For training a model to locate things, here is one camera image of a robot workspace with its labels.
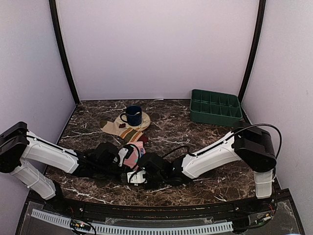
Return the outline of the pink patterned sock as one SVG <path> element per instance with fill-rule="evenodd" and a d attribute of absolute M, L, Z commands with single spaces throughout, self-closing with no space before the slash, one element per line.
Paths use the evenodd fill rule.
<path fill-rule="evenodd" d="M 130 167 L 132 170 L 137 170 L 138 160 L 146 153 L 144 148 L 144 142 L 130 142 L 127 143 L 124 148 L 130 150 L 130 154 L 127 153 L 128 158 L 124 158 L 123 165 Z"/>

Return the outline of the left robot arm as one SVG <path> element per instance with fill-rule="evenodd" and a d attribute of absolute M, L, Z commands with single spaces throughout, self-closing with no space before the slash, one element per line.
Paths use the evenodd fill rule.
<path fill-rule="evenodd" d="M 19 179 L 58 213 L 66 213 L 69 209 L 61 186 L 45 177 L 31 161 L 53 166 L 76 177 L 122 173 L 119 150 L 112 143 L 101 143 L 95 149 L 80 152 L 41 139 L 28 130 L 25 122 L 16 123 L 0 135 L 0 171 Z"/>

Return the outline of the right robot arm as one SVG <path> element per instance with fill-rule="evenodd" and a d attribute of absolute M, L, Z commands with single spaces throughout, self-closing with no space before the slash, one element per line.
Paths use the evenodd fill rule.
<path fill-rule="evenodd" d="M 138 160 L 138 167 L 150 179 L 180 186 L 225 164 L 243 161 L 254 172 L 256 197 L 250 200 L 249 207 L 253 212 L 261 212 L 272 195 L 272 182 L 280 154 L 280 150 L 274 150 L 271 134 L 264 127 L 278 130 L 267 123 L 252 125 L 239 121 L 220 140 L 195 153 L 188 152 L 172 162 L 156 153 L 146 153 Z"/>

